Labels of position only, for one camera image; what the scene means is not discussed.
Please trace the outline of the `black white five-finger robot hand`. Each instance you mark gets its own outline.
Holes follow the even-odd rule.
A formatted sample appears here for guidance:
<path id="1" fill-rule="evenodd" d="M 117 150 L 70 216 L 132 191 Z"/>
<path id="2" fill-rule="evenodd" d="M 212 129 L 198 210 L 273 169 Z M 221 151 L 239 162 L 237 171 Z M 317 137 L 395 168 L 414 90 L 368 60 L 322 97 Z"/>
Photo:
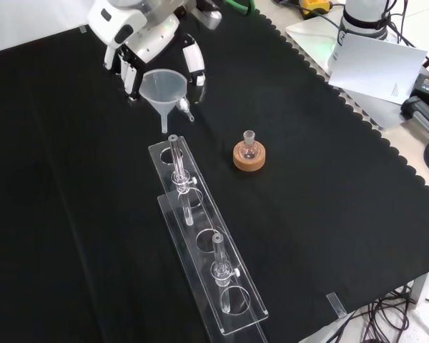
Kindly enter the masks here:
<path id="1" fill-rule="evenodd" d="M 212 1 L 102 1 L 97 0 L 87 20 L 90 29 L 107 46 L 104 68 L 120 75 L 130 99 L 139 98 L 146 65 L 175 39 L 180 46 L 193 86 L 191 102 L 200 103 L 206 92 L 201 50 L 190 34 L 179 34 L 180 19 L 193 15 L 208 29 L 222 20 Z"/>

